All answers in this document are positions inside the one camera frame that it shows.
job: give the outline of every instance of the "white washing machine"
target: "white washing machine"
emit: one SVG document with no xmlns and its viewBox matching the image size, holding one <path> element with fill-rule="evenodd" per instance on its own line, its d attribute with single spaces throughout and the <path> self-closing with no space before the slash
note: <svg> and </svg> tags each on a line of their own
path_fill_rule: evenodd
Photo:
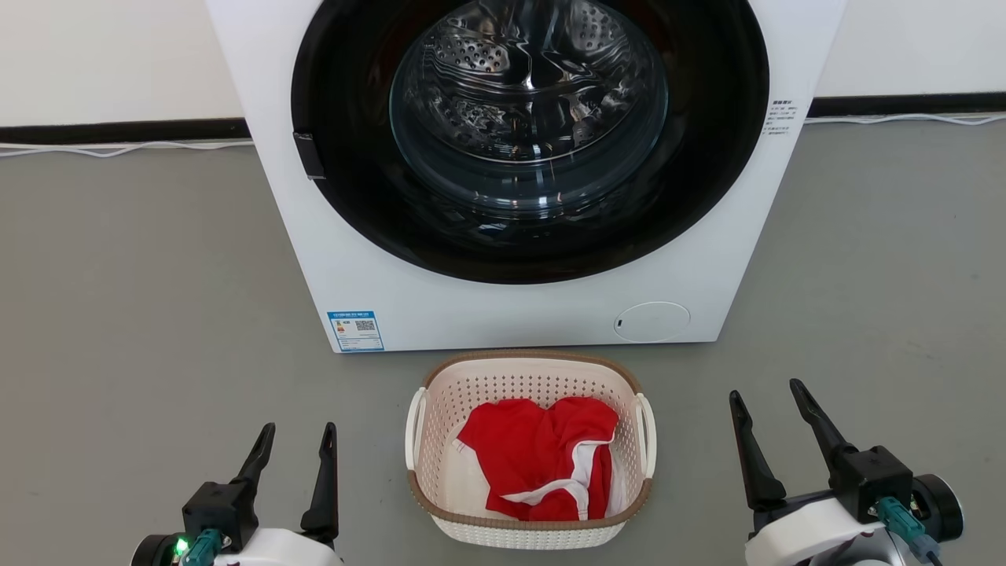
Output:
<svg viewBox="0 0 1006 566">
<path fill-rule="evenodd" d="M 335 352 L 715 341 L 844 0 L 208 0 Z"/>
</svg>

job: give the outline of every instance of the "washing machine door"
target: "washing machine door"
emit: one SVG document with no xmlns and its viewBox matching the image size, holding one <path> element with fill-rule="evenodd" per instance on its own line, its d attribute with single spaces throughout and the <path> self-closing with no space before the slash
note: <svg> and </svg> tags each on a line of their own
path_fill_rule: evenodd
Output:
<svg viewBox="0 0 1006 566">
<path fill-rule="evenodd" d="M 533 285 L 664 245 L 768 103 L 743 0 L 324 0 L 293 80 L 307 174 L 387 251 Z"/>
</svg>

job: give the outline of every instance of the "laundry basket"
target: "laundry basket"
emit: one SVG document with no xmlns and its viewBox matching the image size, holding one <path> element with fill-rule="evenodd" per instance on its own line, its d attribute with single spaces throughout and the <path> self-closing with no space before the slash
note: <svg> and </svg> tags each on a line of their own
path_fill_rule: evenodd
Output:
<svg viewBox="0 0 1006 566">
<path fill-rule="evenodd" d="M 501 399 L 543 408 L 564 397 L 593 397 L 619 415 L 610 448 L 628 507 L 607 519 L 518 522 L 485 510 L 488 484 L 458 463 L 452 443 L 473 409 Z M 617 364 L 577 354 L 499 351 L 452 358 L 427 378 L 408 408 L 405 466 L 412 495 L 453 539 L 477 545 L 559 550 L 602 545 L 639 512 L 657 463 L 653 409 L 639 383 Z"/>
</svg>

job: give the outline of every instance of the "black baseboard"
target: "black baseboard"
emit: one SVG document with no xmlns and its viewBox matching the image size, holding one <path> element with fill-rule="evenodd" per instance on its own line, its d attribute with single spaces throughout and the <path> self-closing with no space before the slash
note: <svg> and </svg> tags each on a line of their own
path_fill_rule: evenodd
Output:
<svg viewBox="0 0 1006 566">
<path fill-rule="evenodd" d="M 817 98 L 808 118 L 1006 112 L 1006 92 Z"/>
<path fill-rule="evenodd" d="M 86 145 L 250 138 L 243 118 L 0 128 L 0 143 Z"/>
<path fill-rule="evenodd" d="M 817 98 L 811 103 L 808 117 L 877 116 L 881 114 L 976 114 L 987 112 L 1006 112 L 1006 91 L 962 95 Z M 241 118 L 0 128 L 0 143 L 32 145 L 229 140 L 247 139 L 250 137 L 247 124 Z"/>
</svg>

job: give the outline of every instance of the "white cable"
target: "white cable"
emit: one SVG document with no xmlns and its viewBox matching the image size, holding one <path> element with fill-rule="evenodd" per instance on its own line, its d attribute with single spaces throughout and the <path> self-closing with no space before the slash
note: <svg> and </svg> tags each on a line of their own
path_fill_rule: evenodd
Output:
<svg viewBox="0 0 1006 566">
<path fill-rule="evenodd" d="M 885 122 L 896 122 L 901 120 L 932 120 L 936 122 L 945 122 L 948 124 L 956 124 L 958 126 L 983 126 L 985 124 L 990 124 L 992 122 L 998 122 L 1000 120 L 1006 120 L 1006 114 L 997 114 L 986 117 L 974 117 L 973 119 L 964 118 L 952 118 L 950 116 L 938 116 L 935 114 L 892 114 L 890 116 L 876 116 L 872 118 L 855 118 L 852 116 L 845 117 L 835 117 L 835 118 L 808 118 L 804 121 L 804 124 L 883 124 Z M 118 157 L 131 151 L 136 151 L 138 149 L 148 149 L 148 148 L 180 148 L 180 149 L 197 149 L 197 150 L 214 150 L 223 149 L 226 147 L 248 147 L 255 145 L 255 142 L 248 141 L 237 141 L 237 142 L 220 142 L 220 143 L 178 143 L 178 142 L 147 142 L 140 144 L 108 144 L 108 145 L 21 145 L 21 144 L 9 144 L 0 143 L 0 150 L 9 149 L 13 151 L 0 151 L 0 158 L 2 157 L 20 157 L 22 155 L 35 155 L 39 153 L 76 153 L 78 155 L 87 155 L 89 157 L 98 157 L 100 159 L 107 159 L 109 157 Z M 97 149 L 116 149 L 115 151 L 94 151 Z"/>
<path fill-rule="evenodd" d="M 1006 115 L 999 114 L 987 118 L 963 119 L 951 118 L 949 116 L 937 116 L 935 114 L 893 114 L 890 116 L 877 116 L 872 118 L 855 118 L 852 116 L 836 118 L 808 118 L 804 124 L 883 124 L 884 122 L 895 122 L 899 120 L 933 120 L 936 122 L 946 122 L 958 126 L 982 126 L 999 120 L 1006 120 Z"/>
<path fill-rule="evenodd" d="M 120 155 L 129 153 L 131 151 L 136 151 L 138 149 L 157 148 L 157 147 L 198 149 L 205 151 L 205 150 L 223 149 L 225 147 L 246 147 L 250 145 L 255 145 L 255 143 L 252 141 L 223 142 L 223 143 L 147 142 L 147 143 L 139 143 L 136 145 L 129 145 L 116 151 L 102 152 L 102 151 L 89 151 L 87 149 L 80 149 L 79 147 L 74 147 L 74 146 L 0 144 L 0 149 L 16 150 L 16 151 L 0 152 L 0 157 L 19 157 L 22 155 L 35 155 L 38 153 L 57 152 L 57 153 L 76 153 L 78 155 L 88 155 L 90 157 L 107 159 L 109 157 L 118 157 Z"/>
</svg>

